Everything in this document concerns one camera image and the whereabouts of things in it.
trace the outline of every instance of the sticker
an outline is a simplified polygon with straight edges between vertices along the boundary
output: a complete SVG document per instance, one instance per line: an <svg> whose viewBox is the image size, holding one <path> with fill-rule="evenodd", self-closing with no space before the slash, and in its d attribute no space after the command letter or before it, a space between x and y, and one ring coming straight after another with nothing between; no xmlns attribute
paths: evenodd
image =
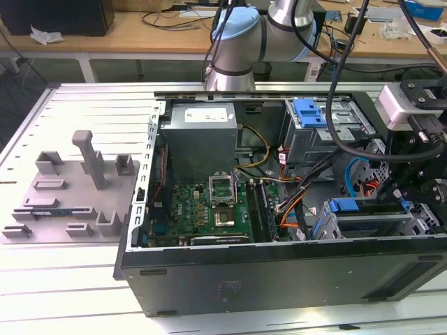
<svg viewBox="0 0 447 335"><path fill-rule="evenodd" d="M297 229L296 230L296 236L298 237L298 239L300 241L305 241L306 240L306 235L301 231L301 229Z"/></svg>
<svg viewBox="0 0 447 335"><path fill-rule="evenodd" d="M187 108L185 122L227 122L226 108Z"/></svg>
<svg viewBox="0 0 447 335"><path fill-rule="evenodd" d="M51 216L51 211L33 211L32 212L33 215L48 215Z"/></svg>

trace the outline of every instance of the connector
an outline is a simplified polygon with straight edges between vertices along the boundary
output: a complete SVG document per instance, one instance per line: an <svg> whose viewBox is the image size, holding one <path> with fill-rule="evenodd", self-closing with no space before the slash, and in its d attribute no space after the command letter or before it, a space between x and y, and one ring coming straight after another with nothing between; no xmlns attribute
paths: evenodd
<svg viewBox="0 0 447 335"><path fill-rule="evenodd" d="M434 138L433 135L436 137L444 134L444 126L432 114L413 114L408 118L408 123L424 143L428 143L429 139L432 140Z"/></svg>

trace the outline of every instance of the yellow wire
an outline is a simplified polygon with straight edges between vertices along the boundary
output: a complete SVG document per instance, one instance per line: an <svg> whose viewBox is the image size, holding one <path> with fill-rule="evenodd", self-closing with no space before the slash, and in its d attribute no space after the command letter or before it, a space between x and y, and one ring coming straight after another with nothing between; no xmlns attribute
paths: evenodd
<svg viewBox="0 0 447 335"><path fill-rule="evenodd" d="M268 159L268 155L270 154L270 146L268 145L268 143L265 140L265 138L260 133L255 131L251 126L247 126L246 124L243 124L242 127L250 129L253 133L255 133L264 142L264 145L265 145L265 155L264 155L264 158L261 159L259 162L250 163L250 164L235 165L235 167L237 167L237 168L254 168L254 167L258 166L258 165L264 164L264 162L266 162L266 160Z"/></svg>

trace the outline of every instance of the floor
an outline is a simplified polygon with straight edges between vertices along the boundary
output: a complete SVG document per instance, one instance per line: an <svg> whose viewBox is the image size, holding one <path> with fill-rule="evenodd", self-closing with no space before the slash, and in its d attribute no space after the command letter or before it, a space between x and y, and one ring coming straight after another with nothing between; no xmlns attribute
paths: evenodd
<svg viewBox="0 0 447 335"><path fill-rule="evenodd" d="M33 107L34 102L45 89L45 84L31 70L23 59L17 61L20 73L11 75L0 66L0 151L8 143L23 118ZM137 76L134 61L95 60L93 67L101 82L199 82L201 61L144 61L145 75ZM34 67L48 82L84 82L77 61L65 59L36 59ZM373 66L357 65L362 68ZM292 82L304 80L307 65L302 63L272 63L270 81ZM332 70L329 66L319 81L330 81ZM254 72L263 73L263 64L256 64ZM341 81L376 82L394 81L401 78L402 72L383 75L352 73L344 71ZM428 70L410 70L405 78L431 78L434 73ZM257 80L266 81L265 75Z"/></svg>

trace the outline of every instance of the ram slot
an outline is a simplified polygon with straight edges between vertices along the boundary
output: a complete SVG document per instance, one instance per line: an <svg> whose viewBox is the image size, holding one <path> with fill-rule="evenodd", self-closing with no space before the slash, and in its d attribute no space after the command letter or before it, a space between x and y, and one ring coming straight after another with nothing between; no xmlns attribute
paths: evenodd
<svg viewBox="0 0 447 335"><path fill-rule="evenodd" d="M255 186L247 182L245 191L247 193L251 230L253 231L253 239L256 243L264 242L265 233L262 226L261 211L258 210L258 204L256 201L257 197L256 197Z"/></svg>
<svg viewBox="0 0 447 335"><path fill-rule="evenodd" d="M261 226L264 232L264 241L271 242L276 236L274 217L268 203L267 192L263 183L255 186L258 203L258 212L261 215Z"/></svg>

